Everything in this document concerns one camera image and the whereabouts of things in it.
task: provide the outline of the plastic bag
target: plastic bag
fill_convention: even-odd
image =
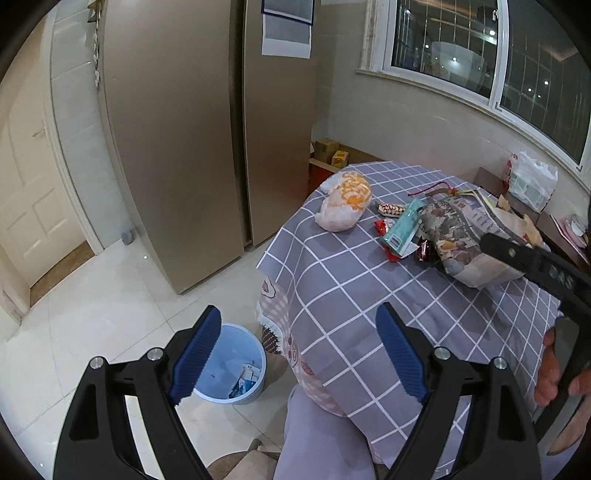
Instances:
[[[558,170],[526,152],[511,157],[509,192],[515,198],[540,213],[554,193],[558,183]]]
[[[356,171],[338,172],[320,185],[327,193],[316,223],[329,232],[353,228],[371,202],[369,183]]]
[[[492,207],[479,192],[427,205],[421,215],[423,231],[433,242],[448,275],[464,285],[482,289],[523,276],[508,265],[483,254],[479,241],[494,233],[526,245],[532,224],[513,213]]]

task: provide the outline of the white tiled floor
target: white tiled floor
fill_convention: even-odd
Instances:
[[[186,294],[176,295],[141,241],[117,242],[51,290],[0,345],[0,411],[31,463],[47,479],[61,425],[80,375],[91,357],[137,359],[190,327],[208,304],[224,322],[256,335],[265,245],[246,253]],[[191,396],[177,411],[203,462],[245,450],[253,438],[281,447],[287,396],[296,380],[287,362],[270,358],[265,391],[250,405],[210,404]],[[146,473],[161,478],[141,413],[128,398],[131,425]]]

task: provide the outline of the window frame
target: window frame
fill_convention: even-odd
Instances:
[[[507,0],[497,0],[497,2],[499,31],[495,77],[489,99],[446,80],[391,66],[398,0],[367,0],[361,66],[357,72],[423,87],[465,103],[495,118],[539,146],[585,187],[587,192],[591,193],[591,121],[581,162],[577,165],[576,161],[550,137],[501,106],[509,58],[509,8]]]

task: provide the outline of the yellow box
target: yellow box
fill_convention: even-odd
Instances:
[[[330,164],[333,167],[337,168],[344,168],[347,166],[347,162],[349,161],[349,152],[345,150],[337,150],[337,152],[333,155]]]

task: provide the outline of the metal screw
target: metal screw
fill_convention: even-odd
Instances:
[[[161,348],[152,348],[147,353],[148,360],[152,360],[153,362],[155,362],[156,360],[160,360],[163,355],[164,351]]]
[[[449,360],[449,358],[451,357],[451,353],[450,351],[445,348],[445,347],[438,347],[435,349],[435,356],[439,359],[439,360]]]
[[[105,364],[105,361],[101,356],[96,356],[90,361],[90,368],[97,370]]]
[[[492,364],[497,367],[499,370],[504,370],[507,368],[507,360],[505,360],[501,356],[497,356],[493,359]]]

